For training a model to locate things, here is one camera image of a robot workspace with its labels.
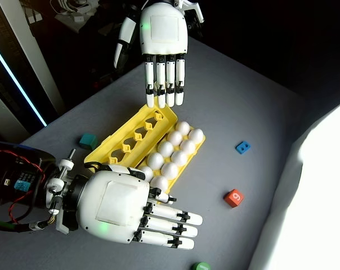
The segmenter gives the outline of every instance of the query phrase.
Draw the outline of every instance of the table surface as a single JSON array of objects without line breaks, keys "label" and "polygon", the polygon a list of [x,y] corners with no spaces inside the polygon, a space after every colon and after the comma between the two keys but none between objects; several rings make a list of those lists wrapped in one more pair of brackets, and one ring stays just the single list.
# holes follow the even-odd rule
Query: table surface
[{"label": "table surface", "polygon": [[[298,96],[193,39],[185,87],[184,104],[173,110],[207,138],[171,192],[178,198],[174,207],[204,218],[193,250],[107,242],[82,229],[70,235],[53,228],[0,232],[0,269],[190,269],[201,261],[212,269],[246,269],[289,150]],[[82,164],[90,152],[77,144],[81,135],[93,133],[104,140],[144,103],[141,65],[23,144],[57,159],[77,148],[73,173],[89,175]],[[244,155],[234,149],[242,140],[252,146]],[[232,209],[223,197],[233,188],[245,199]],[[0,207],[0,215],[6,215],[5,209]],[[41,215],[37,209],[32,219]]]}]

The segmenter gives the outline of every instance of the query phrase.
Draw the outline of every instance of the led light strip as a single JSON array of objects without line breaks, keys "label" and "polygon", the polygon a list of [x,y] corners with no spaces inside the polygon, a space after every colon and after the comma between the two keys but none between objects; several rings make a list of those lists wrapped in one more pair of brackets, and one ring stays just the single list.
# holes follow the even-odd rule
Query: led light strip
[{"label": "led light strip", "polygon": [[44,121],[44,119],[41,117],[40,113],[38,112],[38,110],[35,108],[34,104],[31,102],[31,100],[29,99],[28,95],[25,93],[24,89],[22,88],[22,86],[20,85],[19,81],[15,78],[14,74],[12,73],[11,69],[8,67],[8,65],[6,64],[4,58],[2,57],[2,55],[0,54],[0,62],[2,63],[3,67],[6,69],[7,73],[10,75],[11,79],[14,81],[14,83],[16,84],[17,88],[20,90],[21,94],[23,94],[24,98],[26,99],[26,101],[28,102],[28,104],[30,105],[31,109],[33,109],[34,113],[36,114],[36,116],[39,118],[39,120],[41,121],[41,123],[44,125],[44,127],[47,126],[46,122]]}]

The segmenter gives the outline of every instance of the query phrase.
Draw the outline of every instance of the red cube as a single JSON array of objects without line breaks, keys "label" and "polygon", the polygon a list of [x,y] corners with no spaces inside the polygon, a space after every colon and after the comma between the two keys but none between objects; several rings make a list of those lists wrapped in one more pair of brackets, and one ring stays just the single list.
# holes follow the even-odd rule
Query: red cube
[{"label": "red cube", "polygon": [[244,195],[238,190],[230,191],[224,198],[224,200],[230,204],[231,207],[237,207],[244,199]]}]

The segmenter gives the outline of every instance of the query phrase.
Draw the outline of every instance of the green light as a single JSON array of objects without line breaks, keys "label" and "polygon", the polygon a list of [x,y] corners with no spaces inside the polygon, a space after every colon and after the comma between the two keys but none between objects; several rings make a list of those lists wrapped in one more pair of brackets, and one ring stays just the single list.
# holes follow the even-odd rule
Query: green light
[{"label": "green light", "polygon": [[142,24],[142,29],[143,30],[149,30],[150,29],[150,24]]},{"label": "green light", "polygon": [[99,229],[101,232],[107,233],[109,230],[109,224],[107,222],[101,222]]}]

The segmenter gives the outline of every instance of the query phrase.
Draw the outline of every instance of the white egg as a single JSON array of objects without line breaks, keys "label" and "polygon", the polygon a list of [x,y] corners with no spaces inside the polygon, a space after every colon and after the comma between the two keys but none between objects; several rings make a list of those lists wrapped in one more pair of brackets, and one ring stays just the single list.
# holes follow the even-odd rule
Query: white egg
[{"label": "white egg", "polygon": [[178,122],[175,129],[179,131],[183,136],[188,135],[190,132],[190,125],[188,122]]},{"label": "white egg", "polygon": [[154,176],[153,170],[148,166],[141,166],[139,170],[145,173],[145,181],[150,183],[151,179]]},{"label": "white egg", "polygon": [[174,145],[174,146],[178,146],[181,141],[182,141],[182,135],[179,131],[171,131],[169,134],[168,134],[168,141]]},{"label": "white egg", "polygon": [[168,179],[162,175],[155,176],[150,182],[150,187],[157,187],[161,191],[166,192],[168,190]]},{"label": "white egg", "polygon": [[174,162],[167,162],[161,168],[161,175],[165,176],[168,180],[172,180],[177,177],[178,173],[179,169]]},{"label": "white egg", "polygon": [[147,165],[153,170],[159,170],[164,164],[164,158],[160,153],[151,153],[147,157]]},{"label": "white egg", "polygon": [[195,143],[190,139],[186,139],[180,144],[180,149],[191,155],[195,152]]},{"label": "white egg", "polygon": [[199,128],[193,129],[189,133],[189,139],[191,139],[196,144],[201,143],[203,138],[204,138],[204,133]]},{"label": "white egg", "polygon": [[164,157],[168,158],[174,152],[174,147],[170,142],[162,142],[158,146],[158,152]]},{"label": "white egg", "polygon": [[187,154],[184,151],[175,151],[171,155],[171,161],[179,167],[184,166],[187,163]]}]

